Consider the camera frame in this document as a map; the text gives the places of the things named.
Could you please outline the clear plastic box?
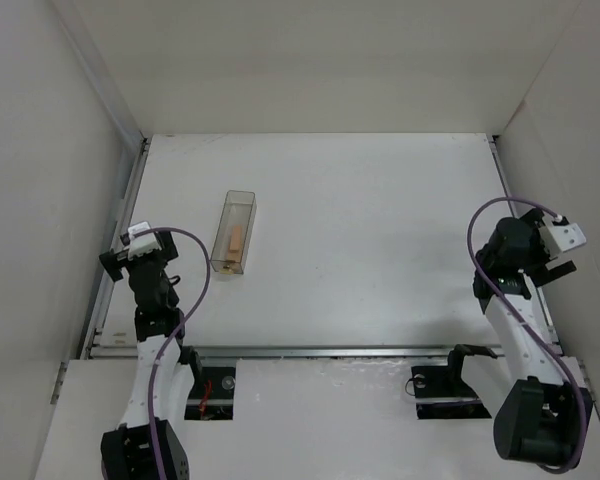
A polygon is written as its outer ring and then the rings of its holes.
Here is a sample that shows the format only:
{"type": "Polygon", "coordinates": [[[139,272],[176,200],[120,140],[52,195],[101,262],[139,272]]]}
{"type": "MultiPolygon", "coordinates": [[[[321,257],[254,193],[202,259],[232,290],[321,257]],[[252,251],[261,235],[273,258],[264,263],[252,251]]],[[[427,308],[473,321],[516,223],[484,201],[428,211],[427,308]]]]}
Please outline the clear plastic box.
{"type": "Polygon", "coordinates": [[[211,253],[211,266],[216,273],[244,274],[256,211],[254,192],[227,192],[211,253]]]}

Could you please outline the wooden block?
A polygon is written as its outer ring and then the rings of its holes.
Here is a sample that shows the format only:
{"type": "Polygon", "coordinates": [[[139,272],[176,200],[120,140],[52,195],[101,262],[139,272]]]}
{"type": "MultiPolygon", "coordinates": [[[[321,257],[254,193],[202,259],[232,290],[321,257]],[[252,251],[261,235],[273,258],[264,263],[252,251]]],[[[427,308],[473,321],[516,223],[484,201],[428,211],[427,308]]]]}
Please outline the wooden block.
{"type": "Polygon", "coordinates": [[[242,248],[242,226],[234,225],[231,229],[228,251],[231,253],[239,252],[242,248]]]}

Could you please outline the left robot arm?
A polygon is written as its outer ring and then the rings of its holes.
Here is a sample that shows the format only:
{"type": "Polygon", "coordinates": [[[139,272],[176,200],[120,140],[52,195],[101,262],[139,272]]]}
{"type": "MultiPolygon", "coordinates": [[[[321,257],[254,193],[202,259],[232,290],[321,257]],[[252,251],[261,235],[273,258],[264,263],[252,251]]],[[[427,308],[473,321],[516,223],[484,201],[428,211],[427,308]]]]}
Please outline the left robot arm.
{"type": "Polygon", "coordinates": [[[114,281],[128,275],[136,304],[137,361],[132,392],[115,429],[103,434],[105,479],[188,479],[190,466],[178,435],[195,377],[193,351],[182,346],[184,314],[166,272],[178,257],[171,233],[146,222],[128,228],[124,247],[100,255],[114,281]]]}

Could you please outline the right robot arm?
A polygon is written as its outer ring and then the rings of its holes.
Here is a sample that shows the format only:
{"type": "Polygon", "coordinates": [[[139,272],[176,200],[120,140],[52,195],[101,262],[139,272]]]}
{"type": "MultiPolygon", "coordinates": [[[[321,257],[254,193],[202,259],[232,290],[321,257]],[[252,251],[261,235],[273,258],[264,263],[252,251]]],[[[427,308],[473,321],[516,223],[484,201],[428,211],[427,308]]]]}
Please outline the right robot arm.
{"type": "Polygon", "coordinates": [[[493,419],[498,455],[551,474],[578,466],[592,400],[542,337],[531,289],[575,272],[571,261],[549,264],[585,242],[577,224],[538,204],[519,218],[499,220],[484,246],[468,253],[475,267],[474,296],[506,363],[500,365],[487,347],[458,345],[450,355],[460,379],[493,419]]]}

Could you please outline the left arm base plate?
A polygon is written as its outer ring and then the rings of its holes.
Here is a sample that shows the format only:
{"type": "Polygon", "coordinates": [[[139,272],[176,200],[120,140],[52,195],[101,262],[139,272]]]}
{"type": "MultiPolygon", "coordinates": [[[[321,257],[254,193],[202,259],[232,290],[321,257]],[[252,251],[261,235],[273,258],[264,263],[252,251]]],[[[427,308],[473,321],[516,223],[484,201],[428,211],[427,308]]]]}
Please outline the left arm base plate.
{"type": "Polygon", "coordinates": [[[234,366],[203,366],[194,376],[185,419],[191,421],[232,420],[236,368],[234,366]]]}

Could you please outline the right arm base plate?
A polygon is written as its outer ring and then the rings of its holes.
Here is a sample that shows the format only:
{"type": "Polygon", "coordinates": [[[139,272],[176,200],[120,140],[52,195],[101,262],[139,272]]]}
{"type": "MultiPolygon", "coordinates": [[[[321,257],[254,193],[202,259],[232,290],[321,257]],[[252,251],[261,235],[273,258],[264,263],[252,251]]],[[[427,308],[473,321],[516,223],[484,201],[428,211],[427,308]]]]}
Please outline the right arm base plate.
{"type": "Polygon", "coordinates": [[[415,400],[418,420],[490,419],[477,394],[448,366],[421,365],[411,368],[405,393],[415,400]]]}

